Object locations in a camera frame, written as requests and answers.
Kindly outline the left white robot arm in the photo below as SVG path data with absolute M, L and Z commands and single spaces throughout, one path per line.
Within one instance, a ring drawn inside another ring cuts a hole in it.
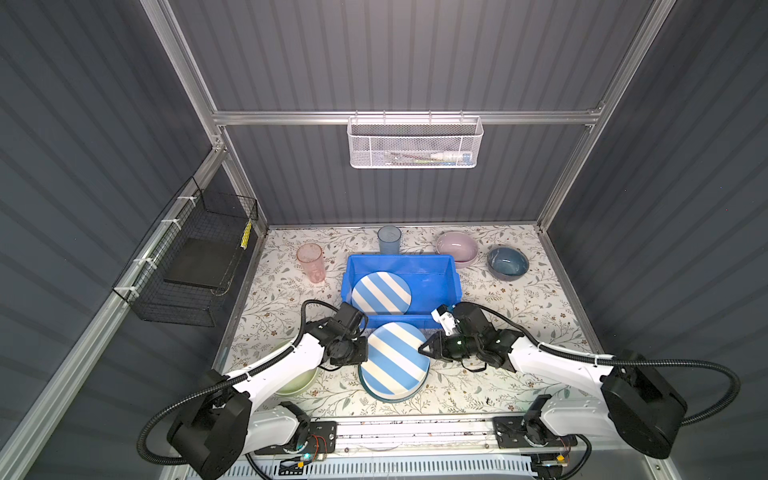
M 233 371 L 245 380 L 181 406 L 167 440 L 203 479 L 218 479 L 244 454 L 276 447 L 300 452 L 310 436 L 310 417 L 291 402 L 269 410 L 261 405 L 304 373 L 329 362 L 336 367 L 367 360 L 365 316 L 351 321 L 326 318 L 306 325 L 298 345 L 284 346 L 253 366 Z

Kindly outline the blue striped plate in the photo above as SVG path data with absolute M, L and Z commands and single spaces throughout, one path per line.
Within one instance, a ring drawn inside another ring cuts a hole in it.
M 410 324 L 390 322 L 367 338 L 368 360 L 359 367 L 369 371 L 375 367 L 387 371 L 399 369 L 413 377 L 428 376 L 430 358 L 418 353 L 418 347 L 426 341 L 421 330 Z
M 350 303 L 367 315 L 404 315 L 412 303 L 408 283 L 390 272 L 373 272 L 353 287 Z

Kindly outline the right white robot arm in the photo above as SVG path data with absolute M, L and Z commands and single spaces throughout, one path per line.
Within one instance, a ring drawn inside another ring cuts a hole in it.
M 435 360 L 482 363 L 557 381 L 587 395 L 584 400 L 535 401 L 529 418 L 554 436 L 581 434 L 621 439 L 640 453 L 666 459 L 687 412 L 687 403 L 650 366 L 604 366 L 594 358 L 568 359 L 563 349 L 548 353 L 522 333 L 432 334 L 418 352 Z

